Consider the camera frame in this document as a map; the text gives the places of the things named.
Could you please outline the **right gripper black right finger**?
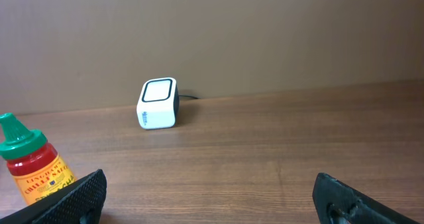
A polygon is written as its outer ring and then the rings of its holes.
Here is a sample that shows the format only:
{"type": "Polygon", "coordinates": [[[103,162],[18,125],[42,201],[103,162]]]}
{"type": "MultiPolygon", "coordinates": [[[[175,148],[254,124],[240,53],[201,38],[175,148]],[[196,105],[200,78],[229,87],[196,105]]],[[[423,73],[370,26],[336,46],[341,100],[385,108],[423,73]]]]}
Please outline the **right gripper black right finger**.
{"type": "Polygon", "coordinates": [[[321,224],[418,224],[326,173],[317,175],[312,197],[321,224]]]}

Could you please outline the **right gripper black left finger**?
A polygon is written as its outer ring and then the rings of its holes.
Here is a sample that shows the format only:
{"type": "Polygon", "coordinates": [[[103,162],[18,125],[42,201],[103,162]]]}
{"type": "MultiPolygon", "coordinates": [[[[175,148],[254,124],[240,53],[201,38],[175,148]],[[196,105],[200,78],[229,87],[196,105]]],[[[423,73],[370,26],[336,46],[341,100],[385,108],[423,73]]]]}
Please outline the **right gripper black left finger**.
{"type": "Polygon", "coordinates": [[[98,224],[107,195],[101,169],[1,219],[9,224],[98,224]]]}

